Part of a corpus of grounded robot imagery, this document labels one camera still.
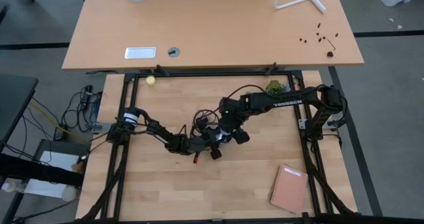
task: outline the pink book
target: pink book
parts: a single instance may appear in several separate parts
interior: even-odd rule
[[[282,164],[271,188],[269,201],[292,213],[301,214],[307,174]]]

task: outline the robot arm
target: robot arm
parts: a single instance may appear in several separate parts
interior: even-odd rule
[[[318,87],[307,87],[298,91],[285,92],[281,96],[273,96],[264,92],[249,93],[235,100],[223,97],[219,103],[221,118],[216,127],[207,124],[207,118],[196,119],[195,126],[201,130],[200,136],[187,137],[186,134],[172,134],[167,131],[158,121],[149,117],[142,109],[129,107],[125,109],[124,115],[117,119],[108,134],[109,140],[120,141],[127,139],[129,135],[149,134],[164,143],[165,148],[172,153],[190,155],[199,153],[207,147],[211,149],[213,159],[222,156],[219,151],[221,143],[229,142],[234,138],[238,144],[249,141],[248,134],[241,129],[241,125],[251,115],[266,113],[271,109],[287,107],[292,105],[313,105],[317,112],[312,120],[306,122],[305,132],[322,139],[322,126],[330,115],[343,110],[342,98],[339,90],[333,87],[320,85]],[[144,124],[138,119],[144,118]],[[135,131],[137,126],[146,127],[144,131]]]

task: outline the wooden desk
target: wooden desk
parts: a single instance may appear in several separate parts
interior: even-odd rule
[[[321,84],[319,72],[303,72],[303,76],[306,86]],[[136,106],[177,133],[183,124],[191,124],[198,109],[216,108],[222,96],[242,85],[265,87],[274,79],[287,82],[286,76],[158,78],[156,87],[148,87],[140,80]],[[114,122],[122,83],[123,75],[107,76],[99,122]],[[235,97],[247,91],[256,89],[243,89]],[[152,136],[131,137],[120,220],[295,217],[267,200],[279,164],[305,171],[293,107],[251,117],[243,129],[250,135],[248,143],[223,145],[218,160],[202,152],[198,165],[192,156],[169,153]],[[319,145],[329,185],[347,207],[356,210],[337,138],[325,137]],[[90,154],[77,217],[86,214],[102,192],[110,152],[111,144],[106,143]],[[303,211],[313,215],[309,194],[308,188]],[[320,201],[325,209],[322,197]]]
[[[363,64],[340,1],[321,1],[325,15],[310,1],[275,11],[274,0],[85,0],[62,68]],[[319,42],[322,36],[327,39]],[[126,48],[143,46],[157,47],[156,57],[124,59]],[[169,57],[171,47],[181,54]]]

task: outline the gray floor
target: gray floor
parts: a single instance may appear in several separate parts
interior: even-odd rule
[[[82,0],[0,0],[11,8],[0,25],[0,44],[69,42]],[[413,0],[396,7],[385,7],[380,0],[341,0],[354,32],[424,29],[424,0]],[[370,169],[378,199],[386,216],[424,219],[424,36],[359,38],[364,66],[337,68],[349,107],[356,123],[362,149]],[[60,68],[65,48],[0,50],[0,72],[34,76],[40,80],[35,97],[55,114],[61,114],[70,96],[87,84],[95,91],[103,88],[105,76],[65,72]],[[327,68],[319,68],[326,84],[331,84]],[[51,134],[53,128],[43,117],[36,118]],[[23,145],[20,122],[10,143]],[[343,156],[359,211],[371,214],[358,166],[345,127],[342,130]],[[28,126],[26,151],[33,153],[40,131]],[[0,192],[0,199],[11,195]],[[62,204],[47,197],[26,196],[18,215],[30,215]],[[71,221],[74,203],[63,209],[30,219],[27,223]],[[0,217],[7,205],[0,207]]]

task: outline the yellow cable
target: yellow cable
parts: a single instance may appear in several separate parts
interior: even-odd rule
[[[55,124],[51,120],[51,118],[49,118],[49,116],[41,108],[39,108],[38,106],[34,105],[33,103],[29,103],[29,104],[32,105],[35,109],[37,109],[39,112],[41,112],[48,119],[48,121],[50,121],[55,127],[57,127],[58,129],[62,130],[65,133],[68,133],[68,134],[72,135],[73,137],[75,137],[75,138],[79,139],[80,141],[84,142],[85,144],[88,144],[88,142],[85,141],[83,138],[81,138],[79,135],[76,135],[76,134],[74,134],[74,133],[72,133],[70,131],[67,131],[67,130],[63,129],[62,127],[60,127],[59,125]]]

